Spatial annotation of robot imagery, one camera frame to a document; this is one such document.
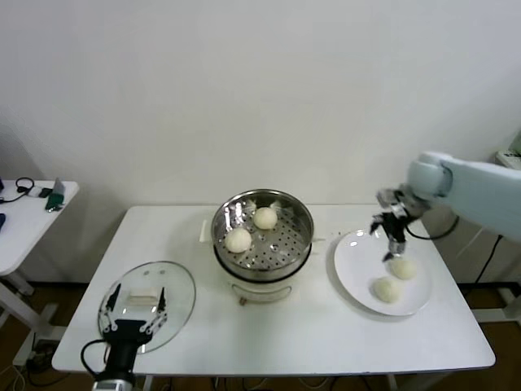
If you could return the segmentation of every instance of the white wall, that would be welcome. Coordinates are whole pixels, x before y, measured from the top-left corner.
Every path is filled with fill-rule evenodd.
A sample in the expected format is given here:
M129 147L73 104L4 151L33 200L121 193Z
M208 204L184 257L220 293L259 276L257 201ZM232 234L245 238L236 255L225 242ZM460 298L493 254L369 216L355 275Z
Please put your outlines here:
M520 11L2 0L2 176L81 184L29 278L88 280L134 204L220 203L252 187L373 202L423 150L487 158L521 124Z

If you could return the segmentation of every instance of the power cord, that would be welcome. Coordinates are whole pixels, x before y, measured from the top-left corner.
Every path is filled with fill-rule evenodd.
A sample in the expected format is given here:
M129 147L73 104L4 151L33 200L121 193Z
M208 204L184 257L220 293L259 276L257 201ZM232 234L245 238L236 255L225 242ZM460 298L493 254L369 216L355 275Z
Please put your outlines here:
M12 391L24 391L25 390L25 378L23 375L23 369L22 369L22 371L19 371L14 365L10 365L10 366L2 369L2 371L0 371L0 375L3 375L4 373L7 372L7 370L9 370L11 368L16 372L16 377L15 377L15 379L11 380L9 382L9 384L7 384L6 388L4 388L4 391L7 391L9 388L11 388ZM17 390L16 385L18 384L19 379L21 379L22 388Z
M330 378L327 377L325 378L322 382L320 382L319 384L317 385L310 385L308 383L306 383L305 381L302 380L302 378L299 377L299 382L306 388L306 389L321 389L324 385L326 385L327 381L329 380Z
M450 234L452 234L454 232L454 230L456 229L456 227L458 226L458 223L459 223L459 216L456 216L456 219L454 220L453 225L450 226L450 228L447 231L445 231L443 234L433 235L433 236L416 235L409 229L408 226L406 226L405 229L407 230L407 232L409 232L409 235L411 235L413 238L421 239L421 240L438 240L438 239L442 239L445 236L449 236Z
M27 187L27 186L20 185L21 181L29 181L30 186ZM34 181L29 177L20 177L20 178L16 179L15 184L16 184L16 190L22 194L11 200L4 200L3 197L0 197L0 204L7 204L10 202L15 202L15 201L19 200L20 198L26 196L34 188Z
M485 262L483 268L481 269L481 271L480 271L480 273L478 275L478 278L475 279L475 282L472 284L473 286L475 286L481 280L481 277L483 276L484 272L487 270L488 264L490 263L490 261L494 257L494 253L496 252L497 245L499 244L499 242L501 242L502 239L503 239L503 235L498 235L497 236L496 242L494 243L494 246L492 247L492 251L490 252L490 255L488 256L488 259ZM467 293L465 293L463 295L463 297L469 296L471 294L471 292L473 291L473 289L474 288L471 288L469 291L467 291Z
M364 384L366 385L366 388L367 388L367 391L373 391L373 389L371 388L370 384L369 384L369 381L366 379L365 376L360 376L362 381L364 382Z
M50 387L51 385L58 384L60 381L67 379L70 375L71 374L68 373L67 375L62 376L56 380L50 381L48 383L37 383L31 378L31 371L27 371L27 380L29 381L29 384L32 385L33 387L45 388L45 387Z

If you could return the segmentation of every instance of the white plate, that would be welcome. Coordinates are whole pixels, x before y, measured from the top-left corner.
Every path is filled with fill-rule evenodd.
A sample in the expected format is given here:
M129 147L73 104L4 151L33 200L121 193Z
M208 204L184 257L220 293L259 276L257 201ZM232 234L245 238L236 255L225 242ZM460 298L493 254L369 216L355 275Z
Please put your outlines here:
M413 279L398 279L383 262L388 240L383 231L374 235L359 230L345 235L335 250L335 269L346 290L366 307L386 315L411 315L428 303L431 296L431 276L423 259L407 244L404 257L414 261L418 273ZM401 285L401 297L392 304L374 296L372 284L380 277L390 277Z

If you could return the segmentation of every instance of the floor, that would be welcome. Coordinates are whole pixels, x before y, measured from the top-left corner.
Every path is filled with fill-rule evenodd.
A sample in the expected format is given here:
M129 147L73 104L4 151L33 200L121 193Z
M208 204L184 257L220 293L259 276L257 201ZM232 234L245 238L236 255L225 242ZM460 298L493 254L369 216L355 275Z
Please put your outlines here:
M54 317L53 323L66 326L74 314L77 304L80 302L84 288L36 288L36 292L30 297L30 303L37 311L42 310L48 302L59 303L59 310ZM471 308L491 308L502 305L501 298L493 290L474 290L467 298ZM521 327L516 323L490 323L482 325L484 333L488 338L497 356L496 365L489 369L479 371L459 371L446 377L431 388L432 391L519 391L521 390ZM2 355L0 357L0 368L11 364L18 348L28 333L28 329L16 319L10 317L6 324L0 329L0 346ZM47 383L59 379L63 374L49 370L40 375L33 375L33 382ZM411 375L398 376L398 384L407 381ZM13 389L15 372L8 369L0 375L0 391ZM243 391L256 387L262 379L229 378L220 379L219 391ZM168 391L170 379L156 379L153 391ZM323 378L307 378L305 381L313 386L324 381ZM58 384L45 388L37 388L29 383L26 390L52 389L56 391L90 390L92 379L87 375L71 374ZM212 383L209 378L175 378L172 379L175 390L200 390L211 391ZM296 378L268 379L256 389L263 390L289 390L305 391L307 388ZM16 391L22 390L19 382ZM338 379L329 379L320 390L349 390L349 391L387 391L387 381L384 376L349 376Z

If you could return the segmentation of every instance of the table leg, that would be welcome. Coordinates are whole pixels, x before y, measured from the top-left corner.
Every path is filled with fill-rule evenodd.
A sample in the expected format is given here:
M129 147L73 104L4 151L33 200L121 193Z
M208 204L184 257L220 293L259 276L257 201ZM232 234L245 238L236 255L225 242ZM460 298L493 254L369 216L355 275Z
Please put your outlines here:
M0 283L0 306L19 321L37 332L50 332L52 326L39 313L25 304L16 294Z
M499 294L506 302L503 308L472 310L478 323L517 322L521 326L521 296L515 297L509 289L499 289Z
M145 377L145 384L143 385L143 391L151 391L152 381L154 381L154 376L147 375Z
M31 296L34 293L34 288L17 271L13 271L10 275L6 275L3 278L12 283L25 296Z

